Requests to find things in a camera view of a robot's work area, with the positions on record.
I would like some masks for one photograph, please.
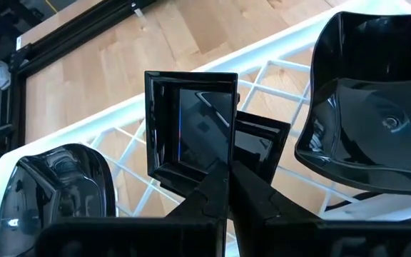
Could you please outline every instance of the wooden floor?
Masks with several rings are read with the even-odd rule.
[[[77,1],[23,35],[22,44],[41,38],[98,1]],[[35,141],[143,93],[145,70],[190,71],[345,1],[161,0],[144,10],[145,21],[132,16],[28,79],[26,140]],[[311,52],[306,51],[293,60],[310,64],[310,58]],[[307,81],[307,74],[271,68],[263,84],[300,94]],[[247,91],[240,93],[245,97]],[[294,108],[294,102],[257,93],[248,111],[290,122]],[[307,107],[303,108],[300,120],[294,124],[297,130],[303,126],[306,111]],[[136,128],[125,130],[133,133]],[[126,136],[114,132],[105,138],[100,150],[118,159],[127,143]],[[330,185],[329,180],[297,163],[294,143],[295,138],[290,137],[280,163]],[[142,143],[126,165],[148,178]],[[313,212],[319,210],[325,196],[323,191],[282,173],[276,175],[273,186]],[[146,185],[121,173],[117,188],[121,204],[134,211]],[[357,193],[344,186],[338,186],[338,190]],[[155,192],[141,215],[164,216],[174,206]]]

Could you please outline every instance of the hardwood floor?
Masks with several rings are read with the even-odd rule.
[[[145,70],[190,71],[276,32],[332,8],[346,0],[168,0],[144,9],[146,20],[132,16],[90,40],[27,81],[26,141],[32,142],[109,106],[143,93]],[[22,37],[22,44],[35,41],[57,26],[87,10],[99,0],[80,0]],[[292,57],[310,64],[311,51]],[[243,79],[254,79],[248,76]],[[301,94],[308,74],[271,67],[262,84]],[[248,91],[241,87],[244,98]],[[295,103],[257,93],[248,111],[290,122]],[[301,130],[307,106],[293,126]],[[124,128],[134,133],[136,125]],[[290,137],[280,160],[286,168],[329,186],[331,181],[301,166],[293,157],[295,138]],[[114,131],[100,146],[118,160],[129,139]],[[126,163],[147,178],[146,150],[142,143]],[[273,186],[312,212],[320,209],[325,192],[286,173],[277,173]],[[116,184],[120,203],[137,209],[146,185],[132,175],[120,173]],[[356,194],[358,190],[337,186]],[[333,197],[332,203],[339,198]],[[142,216],[164,216],[172,201],[153,192]]]

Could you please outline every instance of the white wire rack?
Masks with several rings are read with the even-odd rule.
[[[310,84],[307,83],[303,93],[297,95],[271,88],[270,86],[264,85],[262,81],[268,68],[271,66],[309,73],[309,66],[286,61],[286,59],[311,48],[326,22],[332,15],[339,11],[354,11],[366,14],[411,14],[411,6],[404,1],[398,0],[351,0],[346,4],[326,11],[289,29],[247,46],[244,49],[206,64],[195,71],[232,71],[237,72],[239,76],[257,72],[253,81],[239,80],[239,86],[244,86],[249,89],[245,100],[240,106],[240,110],[247,110],[255,94],[257,92],[263,92],[264,94],[277,96],[295,103],[296,108],[290,117],[291,124],[294,124],[297,121],[301,108],[309,104],[308,92]],[[146,144],[143,139],[146,127],[144,115],[144,95],[141,94],[2,156],[0,159],[0,203],[10,174],[13,172],[16,162],[22,156],[42,153],[65,143],[83,143],[99,151],[99,146],[102,144],[106,135],[113,131],[118,131],[126,135],[129,140],[119,158],[112,158],[102,152],[101,154],[103,154],[103,157],[106,158],[109,163],[113,164],[112,176],[114,179],[116,179],[121,172],[125,172],[144,183],[146,190],[133,209],[122,206],[117,200],[117,212],[124,214],[124,216],[139,216],[154,191],[178,205],[180,201],[160,188],[156,180],[147,179],[125,165],[126,161],[132,157],[136,146]],[[140,125],[134,133],[129,133],[123,129],[124,126],[138,123],[140,123]],[[290,135],[293,137],[297,137],[299,134],[300,132],[294,129],[290,131]],[[336,190],[335,187],[337,185],[335,183],[332,183],[330,186],[325,186],[307,176],[299,174],[297,171],[291,171],[283,166],[279,166],[277,172],[294,176],[326,192],[325,199],[318,212],[318,215],[322,218],[391,221],[411,218],[411,196],[380,195],[368,200],[359,201]],[[351,204],[331,211],[325,211],[332,195],[349,201]],[[231,232],[228,232],[227,236],[229,240],[226,244],[226,256],[238,256],[235,236]]]

